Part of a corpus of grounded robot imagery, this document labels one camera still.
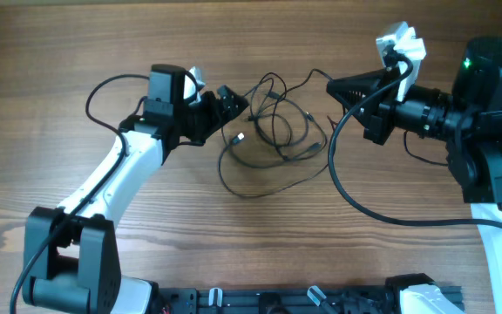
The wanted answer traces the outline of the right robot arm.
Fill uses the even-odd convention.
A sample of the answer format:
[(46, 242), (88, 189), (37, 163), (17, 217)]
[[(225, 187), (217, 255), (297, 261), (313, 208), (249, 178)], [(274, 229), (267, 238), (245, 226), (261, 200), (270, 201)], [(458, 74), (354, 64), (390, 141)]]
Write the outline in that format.
[(381, 53), (383, 68), (328, 83), (327, 91), (357, 119), (364, 137), (382, 145), (395, 128), (441, 140), (445, 165), (471, 207), (502, 313), (502, 38), (470, 40), (451, 92), (409, 85), (414, 60), (397, 44)]

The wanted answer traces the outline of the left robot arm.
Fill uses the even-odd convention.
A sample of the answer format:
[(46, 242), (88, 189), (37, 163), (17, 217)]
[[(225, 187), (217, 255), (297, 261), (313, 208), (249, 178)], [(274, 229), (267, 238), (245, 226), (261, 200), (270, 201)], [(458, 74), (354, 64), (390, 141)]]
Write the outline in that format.
[(122, 273), (116, 228), (141, 186), (178, 147), (202, 147), (238, 118), (246, 98), (223, 85), (207, 92), (200, 71), (153, 65), (147, 93), (118, 126), (85, 114), (112, 131), (112, 149), (86, 181), (55, 208), (36, 207), (25, 224), (24, 266), (11, 292), (17, 302), (63, 313), (168, 313), (153, 281)]

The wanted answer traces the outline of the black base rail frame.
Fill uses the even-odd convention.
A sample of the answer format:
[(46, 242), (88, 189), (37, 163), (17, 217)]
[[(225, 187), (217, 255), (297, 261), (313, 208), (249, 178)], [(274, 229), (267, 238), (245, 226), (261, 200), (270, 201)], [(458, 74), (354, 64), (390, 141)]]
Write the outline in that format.
[(305, 289), (211, 290), (166, 288), (163, 313), (401, 313), (396, 290), (387, 286), (351, 286), (324, 290), (315, 302)]

